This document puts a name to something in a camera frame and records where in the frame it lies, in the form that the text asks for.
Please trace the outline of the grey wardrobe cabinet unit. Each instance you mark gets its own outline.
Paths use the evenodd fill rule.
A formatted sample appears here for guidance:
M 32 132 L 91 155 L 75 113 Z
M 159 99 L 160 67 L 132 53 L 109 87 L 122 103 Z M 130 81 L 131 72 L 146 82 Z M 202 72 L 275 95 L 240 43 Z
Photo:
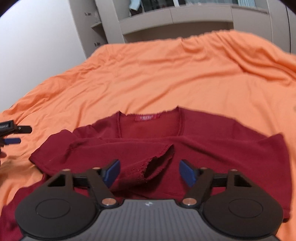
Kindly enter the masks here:
M 218 30 L 252 33 L 295 53 L 295 14 L 280 1 L 69 1 L 86 57 L 105 44 L 189 37 Z

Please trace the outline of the dark red knit sweater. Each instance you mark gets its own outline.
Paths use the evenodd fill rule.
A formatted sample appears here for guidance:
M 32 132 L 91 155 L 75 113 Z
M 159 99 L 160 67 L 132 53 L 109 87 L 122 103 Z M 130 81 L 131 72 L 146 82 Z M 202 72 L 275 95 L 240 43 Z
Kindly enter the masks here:
M 41 182 L 62 169 L 82 173 L 118 159 L 119 177 L 111 190 L 118 200 L 175 199 L 188 188 L 179 163 L 218 173 L 237 169 L 269 193 L 290 218 L 292 178 L 282 135 L 267 137 L 224 116 L 183 108 L 158 114 L 123 114 L 53 134 L 29 160 Z

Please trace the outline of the hanging light blue shirt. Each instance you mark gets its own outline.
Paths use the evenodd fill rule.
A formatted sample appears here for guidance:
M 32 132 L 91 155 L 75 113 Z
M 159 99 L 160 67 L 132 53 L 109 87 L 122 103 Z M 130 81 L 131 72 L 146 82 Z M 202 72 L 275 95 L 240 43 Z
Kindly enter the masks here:
M 141 0 L 130 0 L 129 9 L 138 11 L 141 5 L 142 5 Z

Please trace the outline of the blue striped curtain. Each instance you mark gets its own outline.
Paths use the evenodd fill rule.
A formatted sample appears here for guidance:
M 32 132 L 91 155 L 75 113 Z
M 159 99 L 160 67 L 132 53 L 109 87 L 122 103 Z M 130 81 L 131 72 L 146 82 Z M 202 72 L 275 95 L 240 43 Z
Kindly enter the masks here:
M 239 6 L 246 6 L 249 8 L 255 8 L 255 0 L 238 0 L 238 5 Z

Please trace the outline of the orange bed duvet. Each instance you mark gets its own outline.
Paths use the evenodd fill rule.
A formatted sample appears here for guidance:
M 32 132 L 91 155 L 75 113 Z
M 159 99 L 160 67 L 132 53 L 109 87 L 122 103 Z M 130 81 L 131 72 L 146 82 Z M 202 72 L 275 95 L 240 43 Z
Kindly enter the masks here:
M 1 121 L 30 125 L 1 164 L 1 240 L 22 237 L 16 206 L 43 183 L 29 158 L 49 136 L 115 113 L 183 108 L 236 120 L 267 137 L 283 136 L 290 158 L 290 218 L 278 231 L 295 240 L 295 56 L 255 35 L 218 31 L 197 37 L 98 48 L 82 64 L 36 86 Z

